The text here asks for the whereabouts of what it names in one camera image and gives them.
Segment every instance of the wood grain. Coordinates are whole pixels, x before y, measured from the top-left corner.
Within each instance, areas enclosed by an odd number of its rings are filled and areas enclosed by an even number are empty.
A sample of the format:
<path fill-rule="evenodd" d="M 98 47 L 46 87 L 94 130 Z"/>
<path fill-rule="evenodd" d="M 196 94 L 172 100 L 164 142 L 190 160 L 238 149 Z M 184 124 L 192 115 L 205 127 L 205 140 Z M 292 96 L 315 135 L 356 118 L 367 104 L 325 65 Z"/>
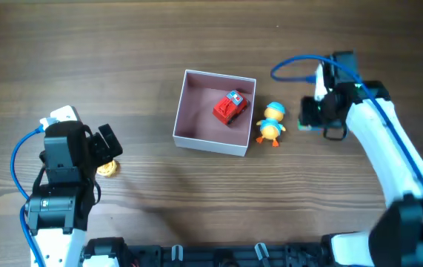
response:
<path fill-rule="evenodd" d="M 166 1 L 0 5 L 0 266 L 26 266 L 10 154 L 38 120 L 74 105 L 91 128 L 110 123 L 124 148 L 88 237 L 128 244 L 215 245 L 317 240 L 371 227 L 384 210 L 354 136 L 329 142 L 296 127 L 310 85 L 274 82 L 274 64 L 301 53 L 355 49 L 380 79 L 423 156 L 423 1 Z M 284 74 L 305 75 L 305 62 Z M 255 116 L 289 110 L 281 147 L 251 142 L 244 158 L 176 148 L 185 69 L 257 79 Z M 16 169 L 29 189 L 42 139 Z"/>

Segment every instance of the toy car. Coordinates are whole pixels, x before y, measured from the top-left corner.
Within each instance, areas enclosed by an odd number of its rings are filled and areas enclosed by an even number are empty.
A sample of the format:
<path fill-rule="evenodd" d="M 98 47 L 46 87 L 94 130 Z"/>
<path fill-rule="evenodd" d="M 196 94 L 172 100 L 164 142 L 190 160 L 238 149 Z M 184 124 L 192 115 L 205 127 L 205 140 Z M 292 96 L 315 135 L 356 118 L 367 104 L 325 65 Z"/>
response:
<path fill-rule="evenodd" d="M 245 111 L 249 101 L 245 99 L 237 90 L 232 90 L 223 97 L 213 109 L 213 115 L 220 122 L 229 125 L 236 117 Z"/>

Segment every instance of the yellow duck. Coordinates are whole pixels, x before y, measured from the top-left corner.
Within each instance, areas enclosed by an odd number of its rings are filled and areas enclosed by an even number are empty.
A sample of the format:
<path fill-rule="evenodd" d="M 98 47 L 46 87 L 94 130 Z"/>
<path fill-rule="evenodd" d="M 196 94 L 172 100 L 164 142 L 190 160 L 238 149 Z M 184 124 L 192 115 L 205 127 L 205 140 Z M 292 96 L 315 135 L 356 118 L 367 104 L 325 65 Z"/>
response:
<path fill-rule="evenodd" d="M 258 121 L 262 136 L 258 137 L 256 141 L 260 144 L 265 139 L 273 140 L 272 146 L 278 147 L 277 136 L 280 136 L 281 131 L 286 131 L 285 127 L 279 124 L 284 118 L 285 108 L 278 102 L 270 103 L 264 111 L 265 119 Z"/>

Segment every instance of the duck's head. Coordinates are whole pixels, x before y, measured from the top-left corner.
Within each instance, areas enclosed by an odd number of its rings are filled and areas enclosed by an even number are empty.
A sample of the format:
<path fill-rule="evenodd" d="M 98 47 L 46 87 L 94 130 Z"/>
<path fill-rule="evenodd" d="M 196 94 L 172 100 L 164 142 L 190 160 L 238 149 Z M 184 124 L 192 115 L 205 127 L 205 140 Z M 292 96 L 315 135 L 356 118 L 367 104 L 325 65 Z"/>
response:
<path fill-rule="evenodd" d="M 264 111 L 264 116 L 268 119 L 276 119 L 278 122 L 282 121 L 285 115 L 285 108 L 278 102 L 272 102 L 267 105 Z"/>

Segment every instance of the white plastic part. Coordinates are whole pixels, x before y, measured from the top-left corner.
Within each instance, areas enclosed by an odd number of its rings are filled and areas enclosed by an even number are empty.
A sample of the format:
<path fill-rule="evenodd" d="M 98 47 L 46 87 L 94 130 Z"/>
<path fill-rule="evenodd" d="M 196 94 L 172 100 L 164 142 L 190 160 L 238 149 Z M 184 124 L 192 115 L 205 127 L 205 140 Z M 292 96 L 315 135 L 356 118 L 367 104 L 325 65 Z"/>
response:
<path fill-rule="evenodd" d="M 316 68 L 315 76 L 316 76 L 316 82 L 315 82 L 314 98 L 317 102 L 320 102 L 323 100 L 324 96 L 328 93 L 327 88 L 324 86 L 323 66 L 321 64 L 318 65 L 318 67 Z"/>
<path fill-rule="evenodd" d="M 391 101 L 376 100 L 393 123 L 394 128 L 407 147 L 413 160 L 423 176 L 423 159 L 412 145 L 409 137 L 402 129 Z M 423 187 L 420 185 L 407 158 L 402 153 L 397 141 L 387 128 L 383 118 L 366 99 L 360 104 L 352 104 L 346 118 L 348 129 L 352 131 L 373 165 L 374 171 L 381 183 L 386 206 L 395 200 L 401 200 L 405 194 L 415 198 L 423 198 Z"/>
<path fill-rule="evenodd" d="M 47 267 L 78 266 L 81 250 L 86 240 L 86 232 L 73 229 L 71 234 L 63 234 L 63 229 L 41 229 L 33 237 L 40 255 Z M 30 251 L 32 267 L 38 267 L 35 256 Z"/>
<path fill-rule="evenodd" d="M 369 251 L 369 232 L 339 234 L 331 239 L 333 259 L 343 266 L 374 266 Z"/>
<path fill-rule="evenodd" d="M 75 107 L 69 105 L 64 106 L 56 111 L 52 111 L 49 117 L 40 119 L 40 123 L 43 125 L 43 130 L 46 130 L 48 126 L 53 123 L 66 121 L 81 121 Z"/>
<path fill-rule="evenodd" d="M 92 256 L 84 260 L 83 267 L 119 267 L 119 262 L 117 257 L 111 259 L 107 255 Z"/>

